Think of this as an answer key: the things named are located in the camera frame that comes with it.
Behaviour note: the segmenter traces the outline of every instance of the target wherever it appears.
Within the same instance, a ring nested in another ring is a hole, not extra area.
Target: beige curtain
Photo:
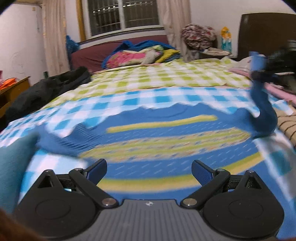
[[[42,18],[49,76],[67,72],[70,68],[66,49],[65,0],[43,1]]]
[[[185,61],[191,60],[186,44],[181,38],[181,31],[191,23],[189,0],[157,0],[159,14],[170,45],[180,50]]]

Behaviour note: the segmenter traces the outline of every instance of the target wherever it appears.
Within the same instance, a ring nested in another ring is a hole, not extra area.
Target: green checkered bedsheet
[[[235,61],[227,57],[188,63],[177,59],[159,65],[137,65],[100,71],[92,76],[90,83],[62,94],[43,108],[57,106],[69,100],[123,93],[134,89],[222,85],[249,87],[250,81],[246,77],[227,71],[234,63]]]

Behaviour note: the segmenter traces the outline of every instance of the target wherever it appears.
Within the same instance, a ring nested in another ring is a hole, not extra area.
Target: wall
[[[76,0],[65,0],[67,34],[75,42],[80,42],[79,27],[76,11]]]
[[[0,33],[0,69],[3,70],[3,78],[31,76],[31,85],[42,79],[46,61],[41,8],[12,4],[0,16]]]
[[[233,54],[237,54],[241,15],[255,12],[295,13],[282,0],[190,0],[192,23],[212,26],[217,34],[226,26],[232,34]]]
[[[67,34],[75,42],[80,42],[77,11],[76,11],[76,0],[65,0],[65,5],[66,5]],[[82,44],[81,48],[90,47],[92,45],[100,44],[108,41],[129,39],[129,38],[142,37],[142,36],[151,36],[151,35],[165,35],[165,32],[164,30],[145,31],[145,32],[137,32],[137,33],[131,33],[131,34],[122,34],[122,35],[113,36],[113,37],[106,37],[104,39],[100,39],[91,43]]]

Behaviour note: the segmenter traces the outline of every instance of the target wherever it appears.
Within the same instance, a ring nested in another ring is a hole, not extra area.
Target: blue blanket
[[[125,40],[122,42],[121,45],[119,45],[108,57],[106,57],[102,63],[102,68],[107,68],[106,64],[108,59],[115,53],[122,51],[122,50],[131,50],[131,51],[141,51],[142,49],[149,48],[155,45],[161,45],[164,49],[175,49],[173,46],[170,46],[169,44],[165,44],[162,42],[154,41],[154,40],[147,40],[140,42],[138,44],[133,44],[129,40]]]

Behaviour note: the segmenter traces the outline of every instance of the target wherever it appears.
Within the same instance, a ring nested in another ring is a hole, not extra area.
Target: blue checkered blanket
[[[286,102],[270,96],[272,105],[287,114],[292,110]],[[250,110],[254,116],[259,110],[249,97],[249,89],[228,87],[169,87],[130,91],[125,93],[84,98],[68,101],[60,106],[43,109],[24,118],[15,120],[0,135],[0,146],[7,146],[26,135],[36,125],[46,123],[47,130],[67,136],[75,125],[84,123],[93,127],[106,117],[122,111],[146,108],[165,108],[176,103],[196,105],[204,103],[226,113],[234,113],[237,108]],[[276,130],[273,136],[254,140],[265,161],[253,169],[261,176],[285,209],[285,221],[280,237],[296,236],[296,153],[287,138]],[[75,167],[86,168],[89,163],[82,159],[53,155],[38,150],[34,155],[22,183],[21,198],[29,190],[45,169],[53,169],[56,174],[68,173]]]

